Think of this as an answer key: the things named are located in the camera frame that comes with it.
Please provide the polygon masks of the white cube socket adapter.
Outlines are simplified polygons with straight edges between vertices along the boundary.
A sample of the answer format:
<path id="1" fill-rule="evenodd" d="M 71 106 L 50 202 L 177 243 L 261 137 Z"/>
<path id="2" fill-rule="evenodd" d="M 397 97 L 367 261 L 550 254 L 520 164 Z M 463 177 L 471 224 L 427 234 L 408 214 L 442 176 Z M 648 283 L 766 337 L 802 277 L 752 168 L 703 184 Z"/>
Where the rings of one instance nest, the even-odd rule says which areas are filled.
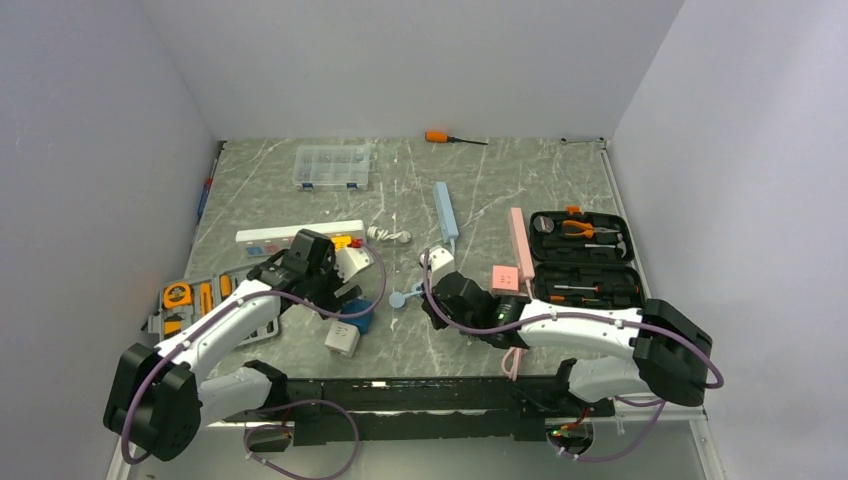
<path id="1" fill-rule="evenodd" d="M 359 329 L 351 324 L 333 321 L 324 340 L 324 346 L 335 354 L 352 357 L 360 340 Z"/>

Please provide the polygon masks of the pink cube socket adapter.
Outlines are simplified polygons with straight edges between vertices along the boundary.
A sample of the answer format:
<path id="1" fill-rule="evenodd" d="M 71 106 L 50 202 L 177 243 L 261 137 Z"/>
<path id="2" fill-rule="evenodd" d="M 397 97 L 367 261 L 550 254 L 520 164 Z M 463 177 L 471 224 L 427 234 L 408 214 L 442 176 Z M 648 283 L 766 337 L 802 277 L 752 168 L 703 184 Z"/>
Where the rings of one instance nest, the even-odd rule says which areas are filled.
<path id="1" fill-rule="evenodd" d="M 493 295 L 520 294 L 518 268 L 514 266 L 494 265 L 491 270 L 490 292 Z"/>

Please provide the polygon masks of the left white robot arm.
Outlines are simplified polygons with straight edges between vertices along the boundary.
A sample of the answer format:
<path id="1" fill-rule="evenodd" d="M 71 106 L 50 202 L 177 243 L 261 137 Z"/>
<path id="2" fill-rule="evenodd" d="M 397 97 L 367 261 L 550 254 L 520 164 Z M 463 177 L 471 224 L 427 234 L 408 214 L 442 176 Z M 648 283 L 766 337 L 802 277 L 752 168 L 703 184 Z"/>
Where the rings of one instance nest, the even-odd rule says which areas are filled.
<path id="1" fill-rule="evenodd" d="M 281 370 L 252 360 L 225 376 L 213 378 L 211 372 L 249 334 L 293 306 L 324 319 L 345 318 L 343 307 L 361 292 L 354 277 L 372 265 L 385 263 L 368 243 L 336 249 L 329 237 L 302 229 L 289 248 L 254 265 L 187 330 L 154 347 L 136 343 L 125 350 L 103 417 L 120 437 L 123 460 L 172 460 L 201 428 L 237 413 L 279 417 L 291 398 Z"/>

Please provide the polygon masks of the pink power strip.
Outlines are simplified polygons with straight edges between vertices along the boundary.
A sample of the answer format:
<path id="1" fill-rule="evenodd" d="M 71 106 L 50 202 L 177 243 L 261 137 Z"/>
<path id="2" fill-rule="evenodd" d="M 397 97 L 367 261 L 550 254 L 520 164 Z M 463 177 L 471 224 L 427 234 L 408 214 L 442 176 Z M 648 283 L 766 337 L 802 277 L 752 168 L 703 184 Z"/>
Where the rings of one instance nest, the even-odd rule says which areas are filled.
<path id="1" fill-rule="evenodd" d="M 507 220 L 519 279 L 524 283 L 530 282 L 535 277 L 535 269 L 522 209 L 512 207 L 508 212 Z"/>

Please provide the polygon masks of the blue cube socket adapter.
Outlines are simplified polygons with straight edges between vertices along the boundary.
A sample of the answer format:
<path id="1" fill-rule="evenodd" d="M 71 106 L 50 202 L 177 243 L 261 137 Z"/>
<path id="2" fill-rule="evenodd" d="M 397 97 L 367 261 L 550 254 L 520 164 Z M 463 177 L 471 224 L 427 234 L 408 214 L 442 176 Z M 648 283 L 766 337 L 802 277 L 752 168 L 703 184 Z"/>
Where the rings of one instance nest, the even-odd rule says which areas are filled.
<path id="1" fill-rule="evenodd" d="M 341 313 L 351 315 L 351 318 L 342 318 L 341 322 L 355 326 L 361 335 L 368 334 L 374 317 L 372 306 L 371 301 L 362 298 L 350 301 L 342 308 Z"/>

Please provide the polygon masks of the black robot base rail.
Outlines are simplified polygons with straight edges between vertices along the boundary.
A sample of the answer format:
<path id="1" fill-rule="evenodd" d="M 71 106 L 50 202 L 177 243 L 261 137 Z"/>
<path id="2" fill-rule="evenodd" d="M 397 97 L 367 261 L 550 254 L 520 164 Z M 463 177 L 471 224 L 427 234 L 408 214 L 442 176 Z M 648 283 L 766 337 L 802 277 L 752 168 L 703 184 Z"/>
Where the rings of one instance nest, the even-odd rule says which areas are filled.
<path id="1" fill-rule="evenodd" d="M 297 446 L 348 441 L 506 437 L 542 441 L 558 422 L 609 418 L 613 403 L 584 404 L 553 376 L 314 379 L 287 383 L 261 406 L 231 423 L 283 420 Z"/>

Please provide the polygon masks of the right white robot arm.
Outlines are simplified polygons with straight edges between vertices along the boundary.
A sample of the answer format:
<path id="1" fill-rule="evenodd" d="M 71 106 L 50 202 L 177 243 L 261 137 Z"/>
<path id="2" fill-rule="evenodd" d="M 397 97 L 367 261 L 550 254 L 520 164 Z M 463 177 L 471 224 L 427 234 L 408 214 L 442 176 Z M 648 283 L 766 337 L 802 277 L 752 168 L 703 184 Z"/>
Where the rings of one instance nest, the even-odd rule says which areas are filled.
<path id="1" fill-rule="evenodd" d="M 712 338 L 672 304 L 649 299 L 627 309 L 587 309 L 522 296 L 494 296 L 452 271 L 423 274 L 424 311 L 436 330 L 453 327 L 498 349 L 542 347 L 597 353 L 567 359 L 551 388 L 557 411 L 574 415 L 587 404 L 651 393 L 700 407 L 724 379 L 711 361 Z"/>

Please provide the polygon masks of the yellow cube socket adapter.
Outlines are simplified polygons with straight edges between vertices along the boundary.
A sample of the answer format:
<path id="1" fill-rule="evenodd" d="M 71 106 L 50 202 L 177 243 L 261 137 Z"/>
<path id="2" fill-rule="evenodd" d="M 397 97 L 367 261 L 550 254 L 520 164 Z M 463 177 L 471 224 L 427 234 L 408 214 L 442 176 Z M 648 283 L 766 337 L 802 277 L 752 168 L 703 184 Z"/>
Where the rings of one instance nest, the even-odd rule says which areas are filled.
<path id="1" fill-rule="evenodd" d="M 334 245 L 335 250 L 338 251 L 340 249 L 350 247 L 353 244 L 354 239 L 352 236 L 337 236 L 332 237 L 331 241 Z"/>

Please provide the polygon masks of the light blue power strip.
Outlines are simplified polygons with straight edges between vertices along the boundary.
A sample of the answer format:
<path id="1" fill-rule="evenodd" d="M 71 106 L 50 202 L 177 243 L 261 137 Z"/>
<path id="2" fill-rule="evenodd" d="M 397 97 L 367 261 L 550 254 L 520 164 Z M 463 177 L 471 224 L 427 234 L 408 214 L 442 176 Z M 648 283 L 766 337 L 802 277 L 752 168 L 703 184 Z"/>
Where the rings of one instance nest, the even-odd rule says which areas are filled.
<path id="1" fill-rule="evenodd" d="M 449 245 L 454 245 L 459 237 L 459 229 L 447 184 L 436 182 L 433 188 L 433 196 L 443 241 Z"/>

